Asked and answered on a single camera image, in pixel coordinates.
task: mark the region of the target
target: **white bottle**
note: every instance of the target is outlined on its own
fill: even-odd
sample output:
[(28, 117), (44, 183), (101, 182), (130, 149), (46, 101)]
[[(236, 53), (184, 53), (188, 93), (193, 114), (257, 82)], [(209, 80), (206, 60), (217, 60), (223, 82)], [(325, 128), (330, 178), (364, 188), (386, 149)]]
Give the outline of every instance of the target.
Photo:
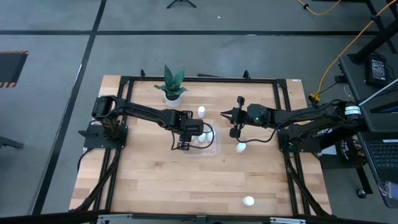
[(236, 151), (237, 151), (238, 153), (243, 152), (245, 149), (246, 149), (246, 143), (239, 143), (239, 144), (236, 146)]
[(243, 204), (245, 206), (252, 206), (254, 205), (254, 198), (251, 196), (246, 196), (243, 198)]
[(205, 142), (206, 141), (206, 133), (203, 133), (200, 136), (198, 136), (198, 141)]
[(199, 106), (198, 108), (198, 117), (199, 118), (204, 118), (206, 113), (206, 109), (204, 106)]
[(215, 136), (215, 135), (216, 135), (216, 133), (214, 132), (214, 129), (213, 129), (213, 132), (211, 132), (211, 130), (210, 130), (210, 132), (207, 133), (207, 141), (211, 142), (211, 140), (213, 140), (213, 136)]

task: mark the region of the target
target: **concrete floor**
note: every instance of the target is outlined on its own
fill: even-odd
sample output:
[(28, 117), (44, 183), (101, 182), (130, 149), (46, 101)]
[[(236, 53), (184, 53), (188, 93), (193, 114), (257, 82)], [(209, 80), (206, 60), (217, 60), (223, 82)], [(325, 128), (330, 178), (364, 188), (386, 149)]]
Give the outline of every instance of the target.
[[(0, 30), (91, 30), (100, 0), (0, 2)], [(361, 30), (369, 21), (365, 4), (343, 2), (323, 17), (310, 15), (294, 0), (193, 0), (166, 10), (169, 1), (112, 0), (106, 3), (99, 30)], [(311, 2), (316, 11), (330, 2)], [(373, 1), (380, 10), (384, 1)], [(390, 11), (383, 21), (392, 20)], [(29, 50), (17, 86), (1, 89), (0, 135), (24, 141), (25, 148), (0, 150), (0, 216), (30, 212), (62, 113), (78, 72), (88, 35), (0, 35), (0, 50)], [(103, 75), (161, 75), (166, 63), (173, 70), (241, 77), (301, 79), (305, 94), (316, 91), (329, 63), (353, 37), (253, 35), (97, 35), (72, 113), (44, 213), (65, 212), (76, 179), (76, 164)], [(348, 52), (369, 42), (360, 38)], [(379, 49), (388, 54), (386, 46)], [(324, 86), (340, 70), (335, 65)], [(323, 101), (349, 100), (344, 85), (322, 95)], [(373, 191), (376, 186), (368, 168)], [(398, 214), (376, 192), (358, 199), (355, 170), (324, 170), (333, 214), (342, 218), (394, 223)]]

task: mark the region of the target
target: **wheel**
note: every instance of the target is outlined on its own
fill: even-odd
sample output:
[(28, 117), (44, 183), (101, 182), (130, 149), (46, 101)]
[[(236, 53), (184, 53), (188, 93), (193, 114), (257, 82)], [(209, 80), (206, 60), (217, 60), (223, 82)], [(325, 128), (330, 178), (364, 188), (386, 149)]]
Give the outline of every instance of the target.
[(356, 195), (359, 198), (362, 198), (362, 199), (366, 198), (366, 193), (365, 193), (365, 191), (363, 189), (356, 190)]

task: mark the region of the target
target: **wooden table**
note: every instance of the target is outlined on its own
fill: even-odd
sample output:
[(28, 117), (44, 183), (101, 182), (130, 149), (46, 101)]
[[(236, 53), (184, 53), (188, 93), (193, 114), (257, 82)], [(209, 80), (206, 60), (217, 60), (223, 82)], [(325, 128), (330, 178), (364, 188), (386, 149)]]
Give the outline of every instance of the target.
[[(116, 95), (120, 76), (106, 75), (99, 95)], [(167, 108), (163, 92), (154, 88), (160, 82), (134, 82), (132, 100), (156, 109)], [(305, 108), (300, 80), (287, 80), (292, 110)], [(231, 125), (220, 116), (221, 111), (236, 106), (237, 96), (245, 97), (245, 109), (251, 103), (275, 108), (273, 87), (260, 83), (185, 82), (189, 91), (177, 110), (205, 106), (204, 121), (219, 127), (221, 152), (214, 157), (189, 157), (182, 151), (171, 151), (169, 131), (157, 124), (129, 118), (128, 139), (122, 150), (116, 179), (112, 212), (169, 213), (207, 215), (280, 215), (290, 216), (289, 189), (282, 153), (277, 137), (269, 143), (250, 142), (238, 154), (237, 142), (229, 137)], [(272, 129), (245, 126), (241, 139), (267, 139)], [(82, 160), (70, 208), (79, 206), (98, 181), (103, 149), (91, 151)], [(327, 212), (331, 212), (322, 169), (309, 153), (301, 153), (305, 183)], [(104, 207), (107, 186), (103, 190)], [(242, 199), (251, 195), (255, 204), (245, 207)], [(301, 196), (296, 188), (299, 210)]]

